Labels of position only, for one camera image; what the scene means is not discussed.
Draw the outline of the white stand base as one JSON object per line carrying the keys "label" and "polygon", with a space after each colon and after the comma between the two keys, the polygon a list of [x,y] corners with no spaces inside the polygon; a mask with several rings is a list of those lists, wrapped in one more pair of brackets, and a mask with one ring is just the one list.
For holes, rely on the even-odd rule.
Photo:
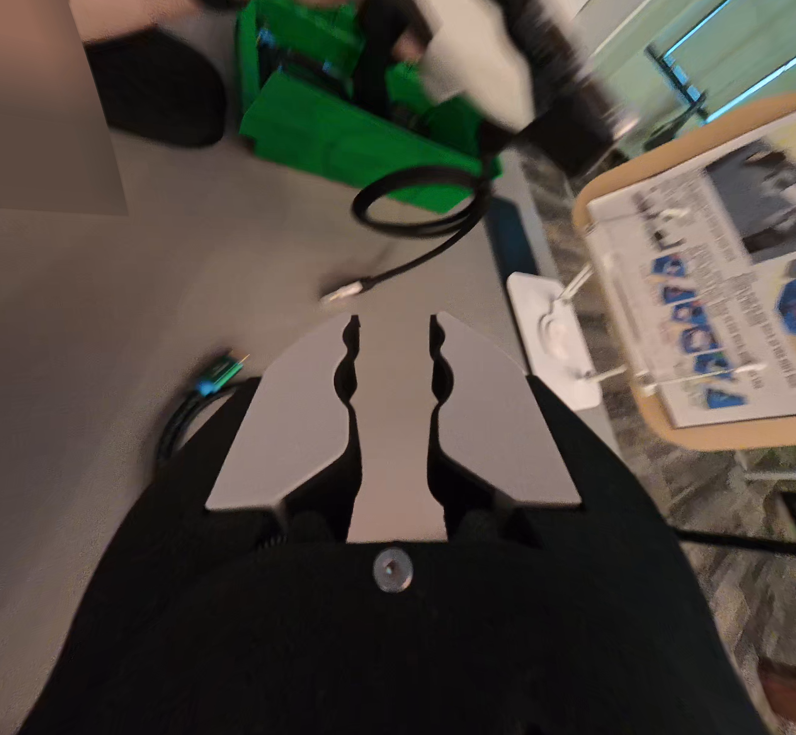
{"label": "white stand base", "polygon": [[592,272],[585,265],[568,285],[523,272],[513,272],[506,282],[532,375],[576,412],[602,405],[601,383],[573,305]]}

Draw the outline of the green plastic bin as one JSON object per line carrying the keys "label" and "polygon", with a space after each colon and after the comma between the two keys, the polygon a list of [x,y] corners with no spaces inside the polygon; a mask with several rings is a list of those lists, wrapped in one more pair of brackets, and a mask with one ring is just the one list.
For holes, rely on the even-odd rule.
{"label": "green plastic bin", "polygon": [[479,175],[482,117],[462,97],[433,104],[415,65],[385,69],[385,118],[357,105],[364,46],[355,5],[251,0],[237,14],[235,55],[239,133],[255,155],[357,190],[416,166]]}

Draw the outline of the black mat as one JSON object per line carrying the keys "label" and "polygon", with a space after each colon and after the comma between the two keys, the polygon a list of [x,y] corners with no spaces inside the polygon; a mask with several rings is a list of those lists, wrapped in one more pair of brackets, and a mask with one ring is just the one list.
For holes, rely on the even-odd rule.
{"label": "black mat", "polygon": [[484,224],[503,286],[506,286],[513,273],[539,274],[520,210],[514,202],[498,195],[492,196]]}

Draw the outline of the braided hdmi cable green plugs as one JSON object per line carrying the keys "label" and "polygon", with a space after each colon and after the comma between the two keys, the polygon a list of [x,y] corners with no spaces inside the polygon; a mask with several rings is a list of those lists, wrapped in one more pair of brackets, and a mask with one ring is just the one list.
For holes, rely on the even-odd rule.
{"label": "braided hdmi cable green plugs", "polygon": [[249,358],[249,353],[218,353],[194,373],[155,443],[154,473],[164,469],[178,452],[190,427],[205,410],[234,394],[242,384],[237,378]]}

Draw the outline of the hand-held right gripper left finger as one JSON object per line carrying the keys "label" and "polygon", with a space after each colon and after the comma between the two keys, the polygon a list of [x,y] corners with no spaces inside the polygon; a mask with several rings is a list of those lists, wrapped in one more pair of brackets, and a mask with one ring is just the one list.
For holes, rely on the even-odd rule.
{"label": "hand-held right gripper left finger", "polygon": [[205,502],[207,511],[275,509],[339,473],[345,499],[362,484],[351,400],[360,319],[338,314],[284,350],[262,373]]}

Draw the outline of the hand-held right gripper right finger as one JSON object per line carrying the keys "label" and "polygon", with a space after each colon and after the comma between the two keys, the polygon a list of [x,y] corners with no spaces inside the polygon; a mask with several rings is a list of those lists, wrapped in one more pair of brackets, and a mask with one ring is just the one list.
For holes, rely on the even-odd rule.
{"label": "hand-held right gripper right finger", "polygon": [[513,502],[575,509],[582,499],[522,367],[447,312],[430,352],[442,456]]}

